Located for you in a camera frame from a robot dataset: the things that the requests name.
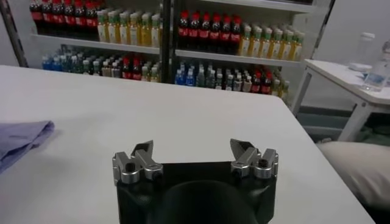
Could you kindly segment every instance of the folded cloth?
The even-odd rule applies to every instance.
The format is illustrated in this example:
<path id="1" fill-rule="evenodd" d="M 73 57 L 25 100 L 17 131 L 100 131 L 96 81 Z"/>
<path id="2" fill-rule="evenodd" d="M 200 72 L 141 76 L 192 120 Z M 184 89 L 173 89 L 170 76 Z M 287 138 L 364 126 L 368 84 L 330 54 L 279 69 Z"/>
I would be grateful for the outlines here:
<path id="1" fill-rule="evenodd" d="M 0 173 L 41 145 L 53 131 L 51 121 L 0 124 Z"/>

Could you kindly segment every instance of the bottle label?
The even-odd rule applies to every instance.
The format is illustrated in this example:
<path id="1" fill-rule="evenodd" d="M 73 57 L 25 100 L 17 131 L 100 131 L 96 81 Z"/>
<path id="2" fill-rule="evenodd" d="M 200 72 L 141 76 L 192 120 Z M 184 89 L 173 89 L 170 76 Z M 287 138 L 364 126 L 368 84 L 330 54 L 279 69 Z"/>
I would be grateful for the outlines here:
<path id="1" fill-rule="evenodd" d="M 188 35 L 188 29 L 187 28 L 179 28 L 179 35 L 182 37 L 186 37 Z"/>
<path id="2" fill-rule="evenodd" d="M 87 21 L 83 17 L 76 17 L 76 24 L 78 26 L 85 26 L 87 24 Z"/>
<path id="3" fill-rule="evenodd" d="M 152 47 L 160 47 L 160 34 L 158 29 L 152 29 Z"/>
<path id="4" fill-rule="evenodd" d="M 285 48 L 283 49 L 283 54 L 282 54 L 282 58 L 281 58 L 282 60 L 288 59 L 288 55 L 290 54 L 290 50 L 291 50 L 291 45 L 286 44 Z"/>
<path id="5" fill-rule="evenodd" d="M 136 27 L 130 28 L 130 44 L 131 45 L 138 45 L 137 28 Z"/>
<path id="6" fill-rule="evenodd" d="M 239 42 L 240 41 L 240 36 L 239 34 L 231 34 L 230 39 L 232 42 Z"/>
<path id="7" fill-rule="evenodd" d="M 127 27 L 120 27 L 121 43 L 127 44 Z"/>
<path id="8" fill-rule="evenodd" d="M 43 15 L 40 12 L 32 12 L 31 17 L 33 20 L 43 20 Z"/>
<path id="9" fill-rule="evenodd" d="M 275 43 L 271 54 L 272 59 L 278 58 L 279 50 L 280 50 L 280 43 Z"/>
<path id="10" fill-rule="evenodd" d="M 217 40 L 219 38 L 219 32 L 210 32 L 210 39 Z"/>
<path id="11" fill-rule="evenodd" d="M 201 38 L 208 38 L 208 30 L 200 30 L 199 31 L 199 36 Z"/>
<path id="12" fill-rule="evenodd" d="M 269 43 L 268 42 L 264 42 L 263 43 L 263 48 L 261 49 L 261 52 L 260 52 L 260 57 L 261 58 L 266 58 L 267 54 L 268 54 L 268 50 L 269 50 Z"/>
<path id="13" fill-rule="evenodd" d="M 260 48 L 260 42 L 254 41 L 253 42 L 253 49 L 252 49 L 252 52 L 250 53 L 250 56 L 257 57 L 259 48 Z"/>
<path id="14" fill-rule="evenodd" d="M 197 37 L 197 35 L 198 35 L 198 30 L 197 30 L 197 29 L 190 29 L 188 35 L 189 35 L 190 37 Z"/>
<path id="15" fill-rule="evenodd" d="M 65 16 L 65 22 L 73 26 L 76 24 L 76 18 L 74 16 Z"/>

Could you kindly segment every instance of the white shelf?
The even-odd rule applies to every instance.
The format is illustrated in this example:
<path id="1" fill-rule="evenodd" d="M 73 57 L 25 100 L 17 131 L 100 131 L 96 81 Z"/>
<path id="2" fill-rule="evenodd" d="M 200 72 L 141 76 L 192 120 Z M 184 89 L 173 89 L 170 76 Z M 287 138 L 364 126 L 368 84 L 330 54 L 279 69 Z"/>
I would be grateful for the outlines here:
<path id="1" fill-rule="evenodd" d="M 232 61 L 232 62 L 249 63 L 249 64 L 256 64 L 256 65 L 300 67 L 299 61 L 284 61 L 284 60 L 274 60 L 274 59 L 267 59 L 267 58 L 243 57 L 243 56 L 236 56 L 236 55 L 214 54 L 214 53 L 206 53 L 206 52 L 198 52 L 198 51 L 176 50 L 176 56 L 210 59 L 210 60 L 218 60 L 218 61 Z"/>
<path id="2" fill-rule="evenodd" d="M 36 39 L 42 43 L 58 43 L 58 44 L 66 44 L 72 46 L 82 46 L 82 47 L 95 47 L 101 49 L 110 49 L 117 51 L 130 51 L 130 52 L 139 52 L 145 54 L 159 54 L 160 49 L 157 47 L 142 47 L 142 46 L 134 46 L 134 45 L 125 45 L 125 44 L 112 44 L 98 41 L 90 41 L 90 40 L 80 40 L 80 39 L 72 39 L 72 38 L 63 38 L 63 37 L 52 37 L 47 35 L 39 35 L 32 34 L 32 38 Z"/>
<path id="3" fill-rule="evenodd" d="M 311 13 L 315 10 L 315 6 L 298 4 L 292 2 L 278 2 L 278 1 L 267 1 L 267 0 L 202 0 L 207 2 L 218 2 L 233 5 L 246 5 L 252 7 L 266 8 L 266 9 L 277 9 L 286 10 L 298 13 Z"/>

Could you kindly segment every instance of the bottle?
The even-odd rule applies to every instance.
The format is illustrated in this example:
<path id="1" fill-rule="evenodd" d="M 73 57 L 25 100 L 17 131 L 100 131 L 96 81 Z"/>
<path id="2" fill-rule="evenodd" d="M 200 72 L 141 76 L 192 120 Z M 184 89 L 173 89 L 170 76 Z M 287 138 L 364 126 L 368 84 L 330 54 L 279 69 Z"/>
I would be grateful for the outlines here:
<path id="1" fill-rule="evenodd" d="M 142 15 L 142 28 L 141 28 L 141 45 L 145 47 L 151 46 L 151 27 L 149 25 L 149 14 L 144 13 Z"/>
<path id="2" fill-rule="evenodd" d="M 222 89 L 222 73 L 217 74 L 217 79 L 215 81 L 215 89 Z"/>
<path id="3" fill-rule="evenodd" d="M 248 75 L 245 78 L 244 84 L 243 84 L 243 92 L 249 93 L 250 90 L 252 89 L 252 78 L 250 75 Z"/>
<path id="4" fill-rule="evenodd" d="M 224 22 L 221 27 L 221 34 L 219 36 L 218 53 L 229 54 L 230 49 L 230 17 L 224 15 Z"/>
<path id="5" fill-rule="evenodd" d="M 42 15 L 45 27 L 45 33 L 52 35 L 55 34 L 55 26 L 52 14 L 53 6 L 49 0 L 42 0 Z"/>
<path id="6" fill-rule="evenodd" d="M 276 30 L 274 41 L 271 43 L 271 46 L 268 50 L 267 58 L 278 59 L 278 54 L 280 50 L 280 40 L 282 39 L 283 31 L 280 29 Z"/>
<path id="7" fill-rule="evenodd" d="M 66 23 L 64 16 L 64 6 L 61 0 L 53 0 L 52 14 L 55 24 L 55 33 L 58 36 L 63 36 L 66 33 Z"/>
<path id="8" fill-rule="evenodd" d="M 232 74 L 229 74 L 227 76 L 225 90 L 227 90 L 227 91 L 233 90 L 233 75 Z"/>
<path id="9" fill-rule="evenodd" d="M 260 38 L 261 38 L 262 29 L 258 26 L 255 26 L 254 29 L 255 29 L 255 36 L 249 48 L 249 53 L 248 53 L 249 57 L 258 57 L 258 53 L 260 50 L 260 44 L 261 44 Z"/>
<path id="10" fill-rule="evenodd" d="M 42 5 L 37 0 L 31 0 L 30 2 L 30 13 L 34 20 L 35 26 L 37 27 L 38 34 L 44 34 L 44 20 L 42 15 Z"/>
<path id="11" fill-rule="evenodd" d="M 89 2 L 86 4 L 87 11 L 85 13 L 85 18 L 87 21 L 87 31 L 89 34 L 90 40 L 98 40 L 99 34 L 98 34 L 98 14 L 96 13 L 95 6 L 92 2 Z"/>
<path id="12" fill-rule="evenodd" d="M 102 76 L 102 70 L 100 68 L 100 63 L 98 60 L 93 62 L 93 75 Z"/>
<path id="13" fill-rule="evenodd" d="M 362 89 L 373 92 L 380 92 L 390 74 L 390 40 L 382 47 L 382 56 L 372 67 L 370 73 L 364 80 Z"/>
<path id="14" fill-rule="evenodd" d="M 250 26 L 246 25 L 244 28 L 244 36 L 240 42 L 239 47 L 239 55 L 240 56 L 248 56 L 248 50 L 249 50 L 249 43 L 250 43 L 250 31 L 252 28 Z"/>
<path id="15" fill-rule="evenodd" d="M 232 49 L 231 54 L 236 55 L 241 42 L 241 18 L 235 16 L 233 22 L 232 34 L 230 35 L 230 45 Z"/>
<path id="16" fill-rule="evenodd" d="M 81 1 L 74 2 L 74 17 L 76 18 L 77 36 L 81 38 L 88 37 L 87 20 L 85 19 L 85 7 Z"/>
<path id="17" fill-rule="evenodd" d="M 266 58 L 268 54 L 269 47 L 271 45 L 271 34 L 272 30 L 270 28 L 266 28 L 264 39 L 261 41 L 259 57 Z"/>
<path id="18" fill-rule="evenodd" d="M 71 37 L 76 37 L 76 17 L 74 17 L 74 6 L 72 0 L 65 0 L 64 17 L 66 23 L 66 34 Z"/>
<path id="19" fill-rule="evenodd" d="M 221 17 L 218 13 L 214 13 L 213 15 L 213 24 L 211 25 L 210 29 L 210 40 L 208 44 L 208 51 L 210 52 L 217 52 L 218 45 L 219 45 L 219 34 L 221 29 Z"/>
<path id="20" fill-rule="evenodd" d="M 179 21 L 179 37 L 177 45 L 179 49 L 185 49 L 188 41 L 188 11 L 182 11 L 180 13 Z"/>
<path id="21" fill-rule="evenodd" d="M 243 80 L 241 78 L 241 74 L 238 73 L 236 75 L 236 79 L 234 80 L 233 91 L 240 92 L 242 87 L 243 87 Z"/>
<path id="22" fill-rule="evenodd" d="M 302 53 L 302 43 L 304 38 L 305 38 L 305 34 L 299 32 L 294 49 L 290 51 L 289 58 L 291 61 L 300 61 L 300 56 Z"/>
<path id="23" fill-rule="evenodd" d="M 138 58 L 134 58 L 133 60 L 133 79 L 134 80 L 141 80 L 141 66 L 140 66 L 140 60 Z"/>
<path id="24" fill-rule="evenodd" d="M 121 18 L 121 25 L 119 27 L 121 33 L 121 44 L 130 44 L 130 29 L 127 27 L 127 24 L 129 23 L 129 13 L 122 12 L 119 14 L 119 17 Z"/>
<path id="25" fill-rule="evenodd" d="M 188 48 L 192 50 L 196 50 L 198 48 L 199 28 L 199 12 L 194 12 L 188 29 Z"/>
<path id="26" fill-rule="evenodd" d="M 160 15 L 152 16 L 152 47 L 160 47 Z"/>
<path id="27" fill-rule="evenodd" d="M 280 60 L 289 60 L 291 45 L 292 45 L 292 41 L 293 41 L 292 37 L 293 37 L 294 33 L 290 30 L 287 30 L 286 33 L 287 34 L 286 34 L 285 41 L 283 43 L 283 46 L 280 48 L 279 54 L 278 54 L 278 59 L 280 59 Z"/>

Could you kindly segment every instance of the white table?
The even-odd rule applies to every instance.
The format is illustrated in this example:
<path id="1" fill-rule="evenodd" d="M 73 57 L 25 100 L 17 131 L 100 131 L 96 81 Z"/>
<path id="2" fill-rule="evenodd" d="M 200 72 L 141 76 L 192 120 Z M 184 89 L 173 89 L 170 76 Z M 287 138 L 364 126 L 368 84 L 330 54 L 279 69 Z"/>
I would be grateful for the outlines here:
<path id="1" fill-rule="evenodd" d="M 53 137 L 0 175 L 0 223 L 118 223 L 112 156 L 154 140 L 160 163 L 232 161 L 230 138 L 280 157 L 271 223 L 372 219 L 276 97 L 0 66 L 0 122 Z"/>
<path id="2" fill-rule="evenodd" d="M 291 111 L 295 116 L 297 115 L 313 75 L 323 76 L 345 89 L 350 93 L 350 98 L 356 103 L 356 106 L 338 138 L 339 141 L 353 141 L 371 113 L 390 113 L 390 88 L 385 87 L 379 93 L 365 91 L 360 88 L 364 83 L 362 73 L 352 71 L 344 65 L 306 59 L 305 66 L 305 72 L 291 105 Z"/>

